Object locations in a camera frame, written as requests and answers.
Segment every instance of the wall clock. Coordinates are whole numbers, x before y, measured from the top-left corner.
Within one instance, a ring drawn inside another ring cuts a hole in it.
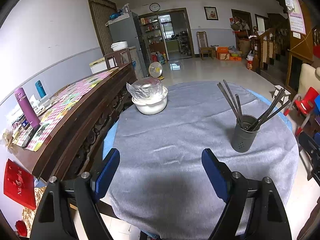
[[[150,10],[153,12],[157,12],[158,10],[160,10],[160,5],[158,3],[152,3],[150,5]]]

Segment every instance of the framed picture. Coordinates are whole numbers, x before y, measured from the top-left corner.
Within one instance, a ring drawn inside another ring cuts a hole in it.
[[[218,21],[218,14],[217,14],[217,8],[215,7],[204,7],[205,16],[207,17],[207,20],[214,20]]]

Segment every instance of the red plastic chair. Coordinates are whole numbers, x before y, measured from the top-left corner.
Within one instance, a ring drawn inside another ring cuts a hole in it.
[[[290,106],[284,111],[284,115],[287,115],[292,109],[293,104],[295,103],[298,108],[298,114],[303,113],[304,115],[306,115],[306,118],[303,121],[302,125],[295,132],[296,136],[301,133],[302,129],[307,124],[312,114],[312,110],[316,106],[315,99],[318,95],[319,93],[313,87],[310,87],[302,100],[300,94],[295,95]]]

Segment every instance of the purple water bottle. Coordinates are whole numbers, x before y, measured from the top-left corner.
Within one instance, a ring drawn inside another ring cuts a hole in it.
[[[35,111],[33,110],[23,88],[18,88],[14,92],[14,96],[15,96],[16,100],[18,101],[18,104],[19,104],[22,112],[26,116],[26,119],[28,120],[28,122],[30,123],[32,128],[34,128],[34,129],[39,128],[40,120],[39,120],[38,116],[36,115]]]

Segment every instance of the metal screw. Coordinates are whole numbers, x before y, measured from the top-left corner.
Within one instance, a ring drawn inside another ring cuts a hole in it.
[[[49,179],[49,182],[50,183],[55,183],[57,181],[57,177],[56,176],[52,176],[52,177],[50,177],[50,179]]]
[[[234,171],[234,172],[232,173],[232,177],[238,179],[238,178],[241,177],[241,174],[240,174],[240,172],[238,172],[238,171]]]
[[[86,178],[89,177],[89,176],[90,176],[90,173],[87,172],[87,171],[85,171],[85,172],[83,172],[83,173],[81,174],[81,178],[83,178],[83,179],[86,179]]]
[[[272,182],[272,179],[270,179],[269,177],[264,177],[264,181],[266,183],[271,183]]]

